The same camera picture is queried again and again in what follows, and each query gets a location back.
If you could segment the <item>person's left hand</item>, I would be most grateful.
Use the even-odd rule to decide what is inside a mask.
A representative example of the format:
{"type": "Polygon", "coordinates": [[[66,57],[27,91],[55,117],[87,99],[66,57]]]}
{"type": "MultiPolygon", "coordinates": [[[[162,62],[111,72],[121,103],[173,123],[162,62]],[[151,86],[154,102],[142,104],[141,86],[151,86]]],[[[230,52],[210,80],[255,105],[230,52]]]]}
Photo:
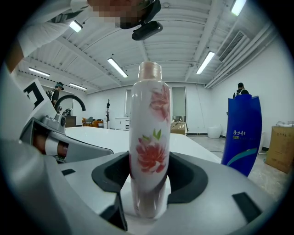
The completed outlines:
{"type": "Polygon", "coordinates": [[[34,135],[33,145],[43,154],[65,158],[68,151],[68,143],[57,140],[49,135],[34,135]]]}

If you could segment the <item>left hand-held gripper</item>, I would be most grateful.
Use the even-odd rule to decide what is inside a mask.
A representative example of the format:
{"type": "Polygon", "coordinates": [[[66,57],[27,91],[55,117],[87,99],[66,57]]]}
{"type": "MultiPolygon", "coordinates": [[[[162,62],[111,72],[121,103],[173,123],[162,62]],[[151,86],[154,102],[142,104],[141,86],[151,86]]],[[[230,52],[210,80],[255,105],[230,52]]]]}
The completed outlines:
{"type": "MultiPolygon", "coordinates": [[[[32,146],[34,135],[63,135],[66,118],[58,114],[37,79],[22,89],[10,75],[3,76],[3,138],[21,140],[32,146]]],[[[68,150],[59,162],[80,162],[112,155],[114,152],[88,143],[65,138],[68,150]]]]}

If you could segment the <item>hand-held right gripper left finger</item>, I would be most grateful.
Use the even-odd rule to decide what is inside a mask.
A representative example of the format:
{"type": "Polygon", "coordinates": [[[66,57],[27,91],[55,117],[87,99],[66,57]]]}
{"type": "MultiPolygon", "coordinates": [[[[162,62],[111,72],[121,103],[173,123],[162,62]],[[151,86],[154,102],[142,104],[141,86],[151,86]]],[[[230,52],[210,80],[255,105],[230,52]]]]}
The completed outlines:
{"type": "Polygon", "coordinates": [[[116,153],[65,164],[57,164],[55,158],[45,156],[49,182],[72,235],[126,234],[126,231],[100,216],[105,209],[114,204],[116,194],[103,191],[91,176],[94,168],[119,155],[116,153]]]}

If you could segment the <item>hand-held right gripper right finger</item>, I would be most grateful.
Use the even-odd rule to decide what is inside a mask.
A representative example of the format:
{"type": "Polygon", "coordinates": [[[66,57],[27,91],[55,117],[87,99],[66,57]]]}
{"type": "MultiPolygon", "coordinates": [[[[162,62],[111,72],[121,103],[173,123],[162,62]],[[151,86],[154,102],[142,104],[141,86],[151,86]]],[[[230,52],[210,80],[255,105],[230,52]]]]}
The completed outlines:
{"type": "Polygon", "coordinates": [[[158,235],[251,235],[277,205],[237,170],[189,155],[170,154],[168,177],[158,235]]]}

